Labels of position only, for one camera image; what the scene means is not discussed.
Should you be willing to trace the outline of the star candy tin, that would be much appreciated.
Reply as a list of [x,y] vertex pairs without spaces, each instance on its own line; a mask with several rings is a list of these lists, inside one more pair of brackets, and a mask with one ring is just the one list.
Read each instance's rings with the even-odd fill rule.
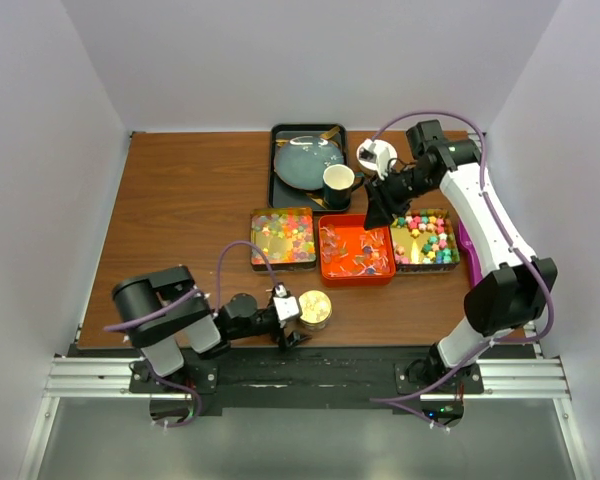
[[397,274],[443,273],[460,264],[448,210],[413,209],[390,225]]

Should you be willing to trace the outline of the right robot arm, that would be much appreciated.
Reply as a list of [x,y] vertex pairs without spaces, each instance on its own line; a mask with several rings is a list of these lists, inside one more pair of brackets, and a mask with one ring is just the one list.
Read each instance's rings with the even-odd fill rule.
[[368,198],[364,227],[390,225],[411,202],[433,190],[451,203],[473,243],[481,279],[464,298],[464,317],[435,343],[425,360],[410,367],[424,386],[415,397],[449,392],[461,380],[461,369],[500,343],[514,343],[512,332],[538,319],[554,321],[551,290],[557,266],[540,258],[516,230],[489,180],[484,138],[451,140],[439,113],[407,130],[413,163],[400,170],[391,145],[377,135],[356,151],[360,161],[375,164],[364,187]]

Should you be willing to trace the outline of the clear glass jar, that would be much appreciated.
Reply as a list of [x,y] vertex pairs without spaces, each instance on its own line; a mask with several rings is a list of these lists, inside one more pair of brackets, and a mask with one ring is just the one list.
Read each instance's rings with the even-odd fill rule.
[[330,316],[302,316],[300,323],[304,328],[310,331],[319,331],[327,327],[330,321]]

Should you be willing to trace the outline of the gummy candy tin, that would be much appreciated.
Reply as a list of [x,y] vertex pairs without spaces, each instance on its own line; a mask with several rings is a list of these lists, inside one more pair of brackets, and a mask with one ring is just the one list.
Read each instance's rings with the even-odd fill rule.
[[250,242],[274,271],[311,270],[317,264],[313,211],[307,207],[253,210]]

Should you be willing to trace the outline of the orange plastic candy box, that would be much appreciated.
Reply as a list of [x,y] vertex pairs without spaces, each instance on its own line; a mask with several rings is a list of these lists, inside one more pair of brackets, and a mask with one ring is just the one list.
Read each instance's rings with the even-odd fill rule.
[[326,287],[384,286],[393,279],[396,264],[389,228],[366,230],[364,221],[364,214],[319,219],[319,264]]

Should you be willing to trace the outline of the purple plastic scoop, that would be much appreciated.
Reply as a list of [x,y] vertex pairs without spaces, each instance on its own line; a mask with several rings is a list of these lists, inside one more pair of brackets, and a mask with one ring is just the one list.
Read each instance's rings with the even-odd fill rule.
[[475,246],[461,221],[458,222],[458,243],[467,255],[470,285],[475,287],[482,279],[480,262]]

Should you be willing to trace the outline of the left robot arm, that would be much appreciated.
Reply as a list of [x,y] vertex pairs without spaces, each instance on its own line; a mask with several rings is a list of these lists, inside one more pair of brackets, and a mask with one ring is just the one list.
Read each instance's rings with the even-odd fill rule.
[[234,340],[267,335],[281,352],[310,339],[288,330],[301,317],[298,299],[280,283],[260,307],[246,293],[213,308],[189,269],[177,266],[126,279],[111,293],[120,322],[104,328],[126,335],[141,358],[130,364],[130,390],[210,394],[217,369],[212,361]]

